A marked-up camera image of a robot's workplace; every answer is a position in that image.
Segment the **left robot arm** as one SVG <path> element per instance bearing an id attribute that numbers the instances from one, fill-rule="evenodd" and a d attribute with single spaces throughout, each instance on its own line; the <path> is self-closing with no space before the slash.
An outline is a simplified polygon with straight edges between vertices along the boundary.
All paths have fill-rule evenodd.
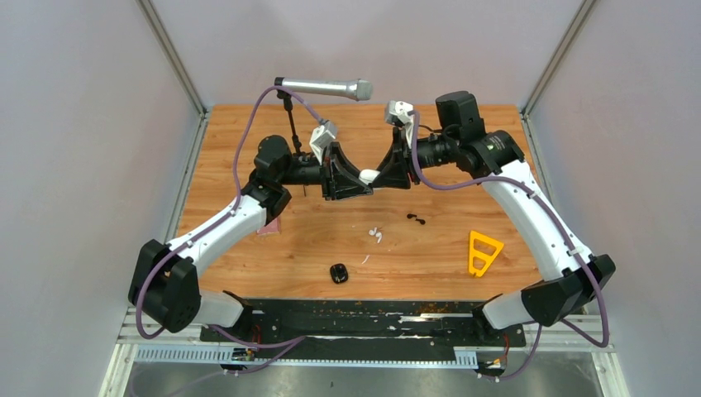
<path id="1" fill-rule="evenodd" d="M 321 186 L 327 200 L 371 195 L 375 189 L 409 189 L 414 172 L 410 147 L 399 132 L 374 170 L 359 170 L 331 141 L 320 155 L 294 154 L 273 135 L 258 145 L 248 183 L 219 213 L 170 242 L 150 240 L 137 257 L 127 298 L 139 315 L 177 333 L 192 323 L 217 325 L 234 342 L 253 331 L 250 307 L 233 293 L 202 291 L 199 278 L 244 237 L 272 223 L 290 202 L 288 185 Z"/>

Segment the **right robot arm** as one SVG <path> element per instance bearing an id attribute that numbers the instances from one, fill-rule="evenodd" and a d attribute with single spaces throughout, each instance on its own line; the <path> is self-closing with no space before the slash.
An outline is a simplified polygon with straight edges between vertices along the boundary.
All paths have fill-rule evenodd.
<path id="1" fill-rule="evenodd" d="M 467 91 L 436 99 L 440 129 L 418 137 L 420 114 L 410 103 L 390 101 L 385 121 L 402 133 L 408 178 L 432 189 L 424 169 L 455 164 L 501 206 L 536 260 L 541 280 L 478 307 L 472 322 L 477 342 L 493 345 L 505 328 L 521 323 L 549 327 L 600 300 L 616 266 L 610 256 L 596 256 L 565 224 L 543 194 L 525 155 L 505 131 L 487 132 L 475 96 Z"/>

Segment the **white earbud charging case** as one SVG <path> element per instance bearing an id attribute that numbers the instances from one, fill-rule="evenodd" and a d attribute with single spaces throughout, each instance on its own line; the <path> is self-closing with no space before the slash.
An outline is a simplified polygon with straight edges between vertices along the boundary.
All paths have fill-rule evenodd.
<path id="1" fill-rule="evenodd" d="M 358 178 L 365 184 L 372 184 L 379 174 L 377 170 L 365 169 L 360 171 Z"/>

